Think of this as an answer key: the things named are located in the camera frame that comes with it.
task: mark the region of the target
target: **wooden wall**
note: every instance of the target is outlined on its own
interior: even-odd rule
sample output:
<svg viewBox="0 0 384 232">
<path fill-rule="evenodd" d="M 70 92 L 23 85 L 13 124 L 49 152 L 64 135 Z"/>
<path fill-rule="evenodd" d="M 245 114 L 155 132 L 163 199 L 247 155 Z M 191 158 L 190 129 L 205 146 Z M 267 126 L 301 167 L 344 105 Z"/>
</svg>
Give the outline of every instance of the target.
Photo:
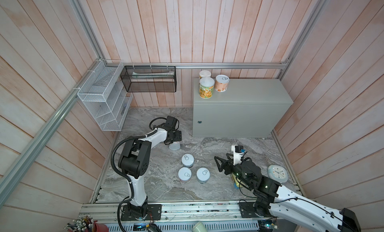
<svg viewBox="0 0 384 232">
<path fill-rule="evenodd" d="M 317 0 L 80 0 L 106 58 L 123 62 L 285 61 Z M 176 93 L 134 93 L 132 106 L 192 106 L 192 78 Z M 279 70 L 213 70 L 275 78 Z"/>
<path fill-rule="evenodd" d="M 276 126 L 308 197 L 384 229 L 384 0 L 331 0 L 283 79 Z"/>
<path fill-rule="evenodd" d="M 68 0 L 0 0 L 0 177 L 96 54 Z M 0 209 L 3 231 L 62 231 L 88 203 L 113 134 L 75 104 Z"/>
</svg>

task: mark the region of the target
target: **cabinet top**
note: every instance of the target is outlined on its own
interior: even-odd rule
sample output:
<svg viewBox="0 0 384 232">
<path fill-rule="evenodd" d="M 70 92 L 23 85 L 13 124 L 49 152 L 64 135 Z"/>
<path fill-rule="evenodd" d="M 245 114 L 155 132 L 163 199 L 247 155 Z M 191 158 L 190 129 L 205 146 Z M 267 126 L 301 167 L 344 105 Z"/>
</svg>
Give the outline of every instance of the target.
<svg viewBox="0 0 384 232">
<path fill-rule="evenodd" d="M 214 90 L 212 97 L 199 95 L 199 79 L 194 79 L 194 104 L 215 105 L 292 105 L 281 81 L 278 79 L 230 79 L 225 92 Z"/>
</svg>

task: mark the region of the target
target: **bundle of pens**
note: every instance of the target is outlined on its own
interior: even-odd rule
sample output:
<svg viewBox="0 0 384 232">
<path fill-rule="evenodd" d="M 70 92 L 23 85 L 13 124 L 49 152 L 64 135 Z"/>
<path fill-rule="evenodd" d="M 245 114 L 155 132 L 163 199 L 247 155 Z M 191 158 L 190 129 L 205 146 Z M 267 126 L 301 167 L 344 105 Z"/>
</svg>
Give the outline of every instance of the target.
<svg viewBox="0 0 384 232">
<path fill-rule="evenodd" d="M 78 220 L 73 220 L 73 224 L 68 223 L 64 229 L 69 232 L 97 232 L 96 223 L 89 215 L 79 216 Z"/>
</svg>

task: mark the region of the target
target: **black mounting plate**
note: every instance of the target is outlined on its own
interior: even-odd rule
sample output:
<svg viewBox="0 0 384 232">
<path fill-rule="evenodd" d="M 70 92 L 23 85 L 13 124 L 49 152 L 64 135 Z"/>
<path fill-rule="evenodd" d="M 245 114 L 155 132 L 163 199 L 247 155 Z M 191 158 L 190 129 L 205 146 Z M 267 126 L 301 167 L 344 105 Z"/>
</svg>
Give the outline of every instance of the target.
<svg viewBox="0 0 384 232">
<path fill-rule="evenodd" d="M 254 202 L 240 202 L 240 213 L 242 218 L 260 218 L 259 215 L 255 213 L 253 208 Z"/>
<path fill-rule="evenodd" d="M 148 204 L 148 209 L 147 209 L 147 217 L 145 220 L 141 221 L 150 221 L 151 217 L 149 214 L 152 214 L 153 220 L 160 220 L 161 218 L 161 204 Z M 139 221 L 137 220 L 134 216 L 131 216 L 131 211 L 128 209 L 128 206 L 125 205 L 122 207 L 122 215 L 121 215 L 121 221 Z"/>
</svg>

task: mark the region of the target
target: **light blue clock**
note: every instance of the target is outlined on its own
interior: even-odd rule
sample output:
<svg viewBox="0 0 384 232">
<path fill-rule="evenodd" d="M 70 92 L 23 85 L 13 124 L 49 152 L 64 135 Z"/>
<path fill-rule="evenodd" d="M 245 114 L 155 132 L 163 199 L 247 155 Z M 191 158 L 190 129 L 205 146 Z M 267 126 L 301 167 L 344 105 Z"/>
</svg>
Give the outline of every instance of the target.
<svg viewBox="0 0 384 232">
<path fill-rule="evenodd" d="M 284 167 L 276 164 L 272 164 L 268 167 L 268 177 L 280 183 L 285 183 L 288 181 L 287 170 Z"/>
</svg>

